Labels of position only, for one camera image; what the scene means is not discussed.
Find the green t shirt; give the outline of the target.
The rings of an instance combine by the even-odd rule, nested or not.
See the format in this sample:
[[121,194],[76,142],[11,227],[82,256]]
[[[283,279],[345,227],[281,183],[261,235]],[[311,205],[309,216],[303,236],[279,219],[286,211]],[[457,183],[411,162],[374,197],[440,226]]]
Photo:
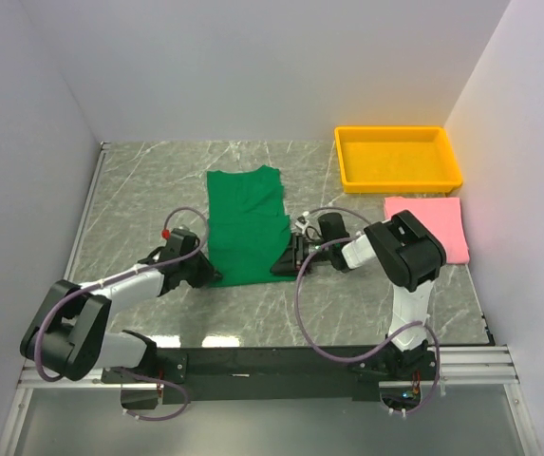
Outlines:
[[222,274],[215,286],[293,281],[271,273],[291,240],[280,170],[262,165],[250,172],[209,171],[208,256]]

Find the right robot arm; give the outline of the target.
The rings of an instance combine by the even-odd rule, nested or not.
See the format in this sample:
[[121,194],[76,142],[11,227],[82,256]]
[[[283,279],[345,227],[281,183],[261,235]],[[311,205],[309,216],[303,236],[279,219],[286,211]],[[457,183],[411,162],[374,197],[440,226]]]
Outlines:
[[285,251],[271,266],[271,274],[304,276],[312,262],[324,261],[347,273],[376,259],[393,286],[391,344],[400,353],[421,349],[427,339],[424,323],[431,291],[446,264],[441,242],[409,210],[368,224],[355,236],[345,226],[343,208],[315,212],[318,227],[313,228],[310,214],[303,213]]

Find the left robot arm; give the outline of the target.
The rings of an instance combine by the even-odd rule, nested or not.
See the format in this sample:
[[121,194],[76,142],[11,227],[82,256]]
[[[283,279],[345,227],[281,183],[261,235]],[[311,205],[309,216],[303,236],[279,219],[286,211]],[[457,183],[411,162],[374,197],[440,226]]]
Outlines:
[[195,233],[176,228],[165,230],[163,237],[163,245],[122,273],[82,284],[65,279],[55,282],[20,342],[21,355],[54,371],[52,381],[77,381],[102,368],[155,372],[156,343],[136,332],[110,333],[108,320],[173,291],[181,282],[199,289],[222,278],[201,252]]

